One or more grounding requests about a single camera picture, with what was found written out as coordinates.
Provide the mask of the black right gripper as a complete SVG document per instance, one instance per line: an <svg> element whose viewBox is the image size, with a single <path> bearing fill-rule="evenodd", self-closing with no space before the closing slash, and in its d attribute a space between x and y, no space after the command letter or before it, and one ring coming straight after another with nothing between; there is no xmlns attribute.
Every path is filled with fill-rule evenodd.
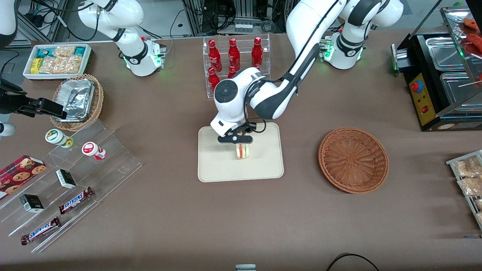
<svg viewBox="0 0 482 271"><path fill-rule="evenodd" d="M0 113L1 114L22 114L34 116L36 114L50 115L59 119L67 118L64 107L46 98L39 98L35 107L31 102L35 99L26 96L26 92L19 86L1 79L0 90Z"/></svg>

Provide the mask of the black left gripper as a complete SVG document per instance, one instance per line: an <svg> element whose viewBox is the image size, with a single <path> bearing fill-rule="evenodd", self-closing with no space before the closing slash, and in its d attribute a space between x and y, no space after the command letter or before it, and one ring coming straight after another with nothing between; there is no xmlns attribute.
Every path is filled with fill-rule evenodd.
<svg viewBox="0 0 482 271"><path fill-rule="evenodd" d="M218 136L217 141L219 143L232 143L235 144L235 151L239 152L239 144L247 144L247 150L250 151L251 143L253 142L250 133L252 128L250 126L241 126L233 131L228 131L223 136Z"/></svg>

